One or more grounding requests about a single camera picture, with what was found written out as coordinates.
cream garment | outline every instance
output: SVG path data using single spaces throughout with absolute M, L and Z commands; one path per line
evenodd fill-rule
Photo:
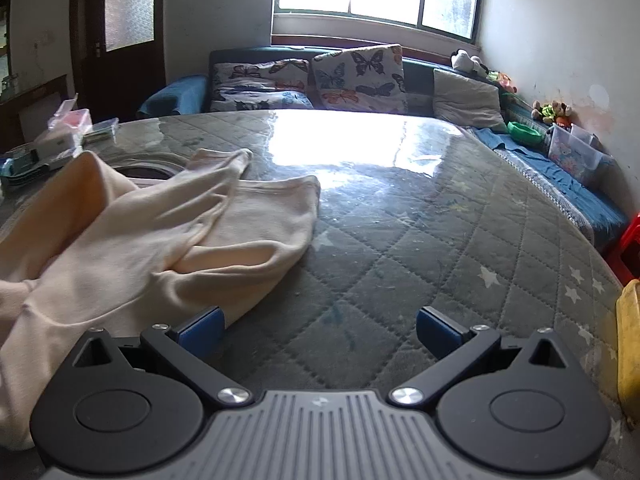
M 239 180 L 250 155 L 200 150 L 181 174 L 138 188 L 83 153 L 47 183 L 0 240 L 0 317 L 5 333 L 12 325 L 0 348 L 1 445 L 32 445 L 31 410 L 87 328 L 137 335 L 212 305 L 229 325 L 302 256 L 317 179 Z

green bowl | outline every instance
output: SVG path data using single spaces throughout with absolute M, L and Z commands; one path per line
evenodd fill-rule
M 537 146 L 545 138 L 545 136 L 540 132 L 521 123 L 507 124 L 507 131 L 509 132 L 511 139 L 519 142 L 520 144 L 524 144 L 525 146 Z

blue blanket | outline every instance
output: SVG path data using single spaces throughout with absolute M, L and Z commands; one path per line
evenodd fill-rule
M 622 234 L 628 224 L 626 216 L 602 193 L 585 188 L 549 158 L 518 144 L 508 135 L 495 134 L 488 128 L 473 130 L 483 144 L 492 150 L 501 148 L 513 153 L 559 190 L 591 224 L 597 250 L 604 250 Z

door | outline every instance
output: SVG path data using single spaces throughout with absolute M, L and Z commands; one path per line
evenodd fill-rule
M 94 123 L 134 120 L 138 107 L 165 83 L 162 0 L 79 0 L 73 13 L 80 104 Z

wall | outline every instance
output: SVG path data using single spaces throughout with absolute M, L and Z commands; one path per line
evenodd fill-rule
M 206 73 L 213 49 L 271 44 L 273 0 L 164 0 L 167 82 Z
M 69 0 L 11 0 L 11 65 L 22 88 L 67 74 L 74 92 L 69 43 Z
M 273 33 L 334 36 L 336 38 L 379 41 L 380 43 L 400 43 L 408 48 L 434 52 L 441 56 L 450 56 L 453 51 L 460 48 L 466 50 L 470 56 L 474 56 L 480 51 L 475 45 L 433 34 L 426 30 L 373 20 L 322 14 L 276 14 L 273 17 Z
M 603 190 L 640 210 L 640 0 L 483 0 L 485 63 L 528 101 L 574 105 L 619 165 Z

